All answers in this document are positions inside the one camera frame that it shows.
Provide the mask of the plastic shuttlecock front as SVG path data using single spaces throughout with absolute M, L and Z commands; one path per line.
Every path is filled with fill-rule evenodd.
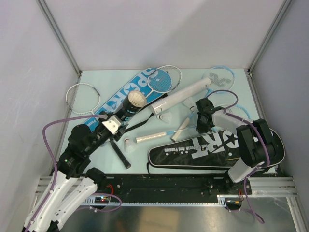
M 128 138 L 124 139 L 124 149 L 127 153 L 132 153 L 133 151 L 136 150 L 136 147 L 137 147 L 137 144 L 134 141 Z

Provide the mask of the black shuttlecock tube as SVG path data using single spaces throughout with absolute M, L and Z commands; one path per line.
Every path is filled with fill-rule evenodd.
M 116 115 L 123 124 L 126 124 L 131 118 L 137 114 L 142 108 L 133 106 L 129 100 L 128 96 L 122 101 L 122 103 L 117 107 L 114 111 L 114 115 Z

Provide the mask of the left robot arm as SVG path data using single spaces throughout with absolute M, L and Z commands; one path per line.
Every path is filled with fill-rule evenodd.
M 100 120 L 94 130 L 86 124 L 75 126 L 68 138 L 68 146 L 60 156 L 47 189 L 27 216 L 23 231 L 55 232 L 81 203 L 94 193 L 101 193 L 107 187 L 104 172 L 97 168 L 86 171 L 78 187 L 69 192 L 90 163 L 90 155 L 107 140 L 112 140 L 122 128 L 113 119 Z

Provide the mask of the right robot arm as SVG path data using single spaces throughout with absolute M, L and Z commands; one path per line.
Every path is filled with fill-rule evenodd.
M 226 108 L 214 107 L 207 98 L 200 99 L 195 104 L 198 111 L 196 130 L 199 133 L 209 132 L 217 126 L 238 138 L 240 158 L 228 170 L 229 178 L 223 181 L 224 190 L 233 194 L 240 189 L 240 181 L 253 174 L 259 167 L 270 165 L 279 147 L 264 119 L 252 121 L 241 118 L 228 112 Z

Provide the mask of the white shuttlecock tube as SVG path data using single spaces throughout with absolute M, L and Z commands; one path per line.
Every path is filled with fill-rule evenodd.
M 189 97 L 192 97 L 205 89 L 207 89 L 211 85 L 211 80 L 209 78 L 203 78 L 197 81 L 194 84 L 191 84 L 167 97 L 160 99 L 153 104 L 150 105 L 152 113 L 157 115 L 179 103 L 186 100 Z

